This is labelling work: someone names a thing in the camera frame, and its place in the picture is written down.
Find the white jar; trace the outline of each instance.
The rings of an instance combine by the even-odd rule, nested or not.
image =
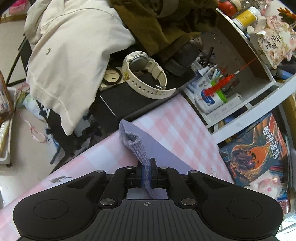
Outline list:
[[[250,7],[246,11],[242,12],[232,21],[241,31],[246,30],[246,28],[256,21],[256,17],[261,16],[259,10],[255,7]]]

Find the red pen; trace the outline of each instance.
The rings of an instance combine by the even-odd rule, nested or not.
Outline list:
[[[225,86],[236,74],[238,74],[241,70],[246,68],[250,63],[252,63],[256,58],[252,59],[249,63],[241,67],[238,71],[236,71],[234,74],[230,74],[226,76],[225,78],[222,78],[216,85],[205,89],[203,92],[205,96],[210,96],[220,90],[223,86]]]

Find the book cover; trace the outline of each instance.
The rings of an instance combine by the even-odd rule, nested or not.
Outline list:
[[[287,146],[272,113],[219,150],[234,182],[245,187],[287,154]]]

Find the crosshair marking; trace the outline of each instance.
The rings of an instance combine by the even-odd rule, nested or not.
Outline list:
[[[145,202],[145,203],[143,203],[146,207],[149,207],[149,206],[151,206],[152,205],[152,203],[150,203],[150,202]]]

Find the white watch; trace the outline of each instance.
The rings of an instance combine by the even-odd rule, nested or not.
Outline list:
[[[156,86],[157,88],[147,85],[134,75],[134,73],[144,69],[159,81],[159,85]],[[149,58],[145,52],[136,51],[127,55],[123,61],[121,72],[127,84],[145,97],[164,99],[170,97],[176,91],[176,88],[166,90],[167,77],[163,69],[154,59]]]

